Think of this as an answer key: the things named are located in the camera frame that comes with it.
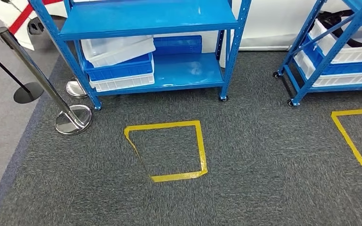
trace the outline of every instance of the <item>yellow tape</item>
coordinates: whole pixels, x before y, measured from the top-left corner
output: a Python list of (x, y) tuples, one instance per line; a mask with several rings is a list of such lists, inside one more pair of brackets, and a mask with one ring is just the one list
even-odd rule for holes
[(339, 131), (342, 133), (343, 137), (345, 138), (346, 143), (352, 149), (352, 152), (353, 152), (354, 156), (356, 157), (357, 161), (359, 161), (359, 163), (362, 165), (362, 155), (357, 150), (357, 148), (354, 145), (353, 141), (351, 140), (351, 138), (347, 134), (345, 128), (342, 126), (341, 122), (338, 119), (338, 116), (358, 115), (358, 114), (362, 114), (362, 109), (332, 112), (331, 118), (335, 122), (335, 125), (337, 126)]
[[(182, 127), (182, 126), (195, 126), (196, 129), (196, 137), (197, 137), (197, 147), (199, 152), (200, 158), (200, 171), (196, 172), (189, 172), (189, 173), (178, 173), (178, 174), (168, 174), (168, 175), (160, 175), (160, 176), (151, 176), (142, 161), (142, 158), (137, 151), (137, 147), (130, 139), (130, 131), (135, 130), (148, 130), (148, 129), (165, 129), (165, 128), (172, 128), (172, 127)], [(135, 153), (137, 154), (140, 162), (142, 163), (145, 170), (148, 172), (150, 178), (154, 182), (165, 182), (165, 181), (172, 181), (172, 180), (185, 180), (185, 179), (192, 179), (198, 178), (201, 175), (207, 173), (207, 165), (206, 165), (206, 154), (205, 148), (203, 146), (203, 136), (202, 136), (202, 128), (200, 127), (200, 121), (179, 121), (179, 122), (168, 122), (168, 123), (159, 123), (159, 124), (149, 124), (149, 125), (137, 125), (137, 126), (127, 126), (124, 129), (125, 138), (130, 142), (131, 146), (134, 148)]]

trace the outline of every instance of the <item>yellow floor marking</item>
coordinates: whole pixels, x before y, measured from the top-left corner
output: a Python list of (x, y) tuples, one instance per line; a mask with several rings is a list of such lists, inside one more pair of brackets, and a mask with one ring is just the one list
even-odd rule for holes
[(339, 131), (342, 133), (343, 137), (345, 138), (347, 144), (352, 149), (352, 152), (354, 156), (356, 157), (357, 161), (362, 165), (362, 155), (357, 150), (356, 146), (354, 145), (353, 141), (349, 137), (349, 135), (346, 133), (345, 128), (342, 126), (341, 122), (338, 119), (338, 116), (344, 116), (344, 115), (358, 115), (362, 114), (362, 109), (359, 110), (347, 110), (347, 111), (337, 111), (332, 112), (331, 118), (335, 122), (336, 126), (338, 127)]
[(148, 130), (148, 129), (165, 129), (165, 128), (183, 127), (183, 126), (195, 126), (201, 170), (196, 171), (196, 172), (177, 173), (177, 174), (168, 174), (168, 175), (160, 175), (160, 176), (149, 175), (150, 178), (154, 182), (165, 182), (165, 181), (172, 181), (172, 180), (185, 180), (185, 179), (198, 178), (201, 175), (207, 173), (206, 154), (205, 154), (205, 148), (203, 147), (203, 136), (202, 136), (202, 128), (200, 127), (200, 121), (199, 120), (179, 121), (179, 122), (169, 122), (169, 123), (159, 123), (159, 124), (149, 124), (149, 125), (127, 126), (124, 129), (125, 138), (128, 140), (128, 142), (130, 142), (131, 146), (134, 148), (135, 153), (137, 154), (141, 163), (144, 165), (144, 163), (142, 162), (141, 156), (137, 151), (137, 147), (130, 140), (130, 134), (129, 134), (130, 131)]

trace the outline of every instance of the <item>plastic bin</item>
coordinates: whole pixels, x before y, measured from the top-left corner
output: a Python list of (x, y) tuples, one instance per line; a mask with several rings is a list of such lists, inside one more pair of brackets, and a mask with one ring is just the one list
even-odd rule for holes
[(101, 81), (90, 81), (91, 87), (95, 88), (97, 92), (104, 92), (115, 89), (125, 89), (137, 86), (146, 86), (154, 83), (155, 77), (153, 76), (153, 73)]
[[(326, 32), (327, 29), (316, 19), (313, 28), (310, 30), (310, 38), (314, 39), (320, 34)], [(317, 43), (321, 48), (323, 55), (327, 55), (331, 48), (335, 45), (337, 38), (332, 34), (326, 35), (320, 39)], [(362, 62), (362, 47), (352, 48), (345, 45), (341, 51), (335, 56), (331, 63), (351, 63), (351, 62)]]
[(202, 36), (155, 37), (153, 55), (202, 53)]
[(85, 58), (94, 67), (115, 65), (155, 51), (152, 35), (81, 40)]
[(83, 68), (90, 76), (90, 81), (101, 81), (154, 72), (152, 53), (136, 57), (120, 64), (98, 68), (94, 68), (90, 62), (85, 60)]
[[(306, 79), (309, 79), (313, 72), (316, 70), (314, 64), (304, 51), (298, 52), (294, 56), (294, 60), (298, 65), (298, 70), (303, 73)], [(313, 84), (313, 87), (323, 86), (339, 86), (339, 85), (352, 85), (362, 84), (362, 73), (346, 73), (334, 75), (321, 75)]]
[[(309, 35), (306, 36), (303, 45), (307, 44), (312, 39)], [(313, 62), (314, 66), (317, 67), (321, 61), (324, 59), (324, 55), (316, 43), (312, 43), (306, 46), (304, 52)], [(327, 68), (324, 69), (322, 74), (331, 75), (331, 74), (345, 74), (345, 73), (362, 73), (362, 62), (357, 63), (342, 63), (342, 64), (329, 64)]]

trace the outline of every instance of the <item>black stanchion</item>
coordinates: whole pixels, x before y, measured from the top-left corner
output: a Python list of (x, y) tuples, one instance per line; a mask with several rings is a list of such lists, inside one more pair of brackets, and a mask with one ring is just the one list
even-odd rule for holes
[(19, 104), (27, 104), (42, 95), (43, 88), (37, 82), (22, 84), (1, 62), (0, 67), (20, 86), (13, 95), (14, 101)]

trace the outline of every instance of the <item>carpet floor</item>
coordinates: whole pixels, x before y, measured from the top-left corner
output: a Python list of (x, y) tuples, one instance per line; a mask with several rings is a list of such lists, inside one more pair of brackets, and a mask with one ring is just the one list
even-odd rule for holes
[[(331, 118), (361, 109), (362, 92), (311, 94), (289, 107), (271, 76), (284, 56), (241, 52), (225, 103), (217, 89), (102, 97), (74, 137), (55, 131), (59, 110), (45, 95), (1, 181), (0, 226), (362, 225), (362, 166)], [(51, 78), (57, 88), (71, 78), (63, 60)], [(124, 128), (190, 120), (200, 120), (208, 173), (153, 183)], [(362, 150), (362, 116), (340, 120)], [(199, 170), (193, 127), (130, 138), (155, 175)]]

